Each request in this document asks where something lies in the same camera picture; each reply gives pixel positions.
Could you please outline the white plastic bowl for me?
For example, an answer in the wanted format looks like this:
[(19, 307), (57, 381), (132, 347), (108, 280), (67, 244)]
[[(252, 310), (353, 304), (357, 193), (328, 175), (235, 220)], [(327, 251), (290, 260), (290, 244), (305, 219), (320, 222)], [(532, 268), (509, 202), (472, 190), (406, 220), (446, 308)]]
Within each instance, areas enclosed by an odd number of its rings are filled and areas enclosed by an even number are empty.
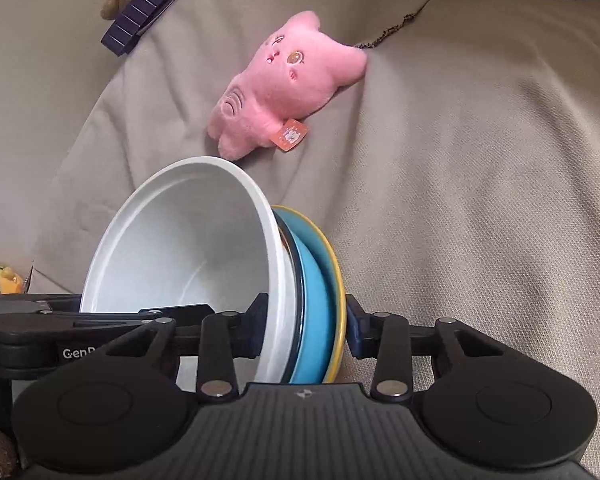
[(158, 171), (126, 200), (96, 249), (80, 309), (242, 312), (261, 292), (263, 344), (257, 359), (237, 361), (241, 385), (285, 377), (297, 312), (292, 266), (256, 182), (227, 160), (200, 156)]

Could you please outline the pink plush toy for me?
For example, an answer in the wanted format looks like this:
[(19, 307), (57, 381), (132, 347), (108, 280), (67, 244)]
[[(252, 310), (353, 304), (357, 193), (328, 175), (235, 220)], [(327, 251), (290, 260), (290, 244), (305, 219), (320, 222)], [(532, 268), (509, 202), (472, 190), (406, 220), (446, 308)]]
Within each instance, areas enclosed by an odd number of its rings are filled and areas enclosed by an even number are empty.
[(314, 12), (294, 14), (228, 84), (207, 128), (221, 157), (239, 160), (257, 148), (291, 151), (308, 133), (302, 120), (363, 78), (366, 53), (320, 27)]

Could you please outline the beige sofa cover cloth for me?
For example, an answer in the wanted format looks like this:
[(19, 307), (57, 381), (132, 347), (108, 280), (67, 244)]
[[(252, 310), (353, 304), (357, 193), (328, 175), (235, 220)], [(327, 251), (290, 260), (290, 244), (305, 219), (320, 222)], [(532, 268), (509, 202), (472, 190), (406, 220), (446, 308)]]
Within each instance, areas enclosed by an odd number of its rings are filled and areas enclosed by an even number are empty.
[(82, 126), (0, 115), (0, 139), (50, 132), (49, 186), (17, 169), (5, 206), (35, 228), (43, 290), (78, 292), (123, 201), (171, 162), (213, 152), (212, 106), (270, 32), (311, 10), (360, 46), (365, 78), (310, 117), (293, 152), (244, 166), (306, 214), (365, 307), (442, 315), (590, 390), (600, 477), (600, 0), (176, 0), (124, 60)]

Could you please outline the blue bowl black rim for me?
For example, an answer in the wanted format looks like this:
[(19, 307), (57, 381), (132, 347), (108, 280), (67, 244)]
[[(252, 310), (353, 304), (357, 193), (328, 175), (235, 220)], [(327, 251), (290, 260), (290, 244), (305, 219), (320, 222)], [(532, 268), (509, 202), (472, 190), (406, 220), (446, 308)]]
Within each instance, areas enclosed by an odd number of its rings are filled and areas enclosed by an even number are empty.
[(335, 338), (329, 284), (309, 246), (294, 232), (287, 215), (274, 210), (290, 255), (296, 292), (296, 319), (284, 384), (320, 384), (326, 376)]

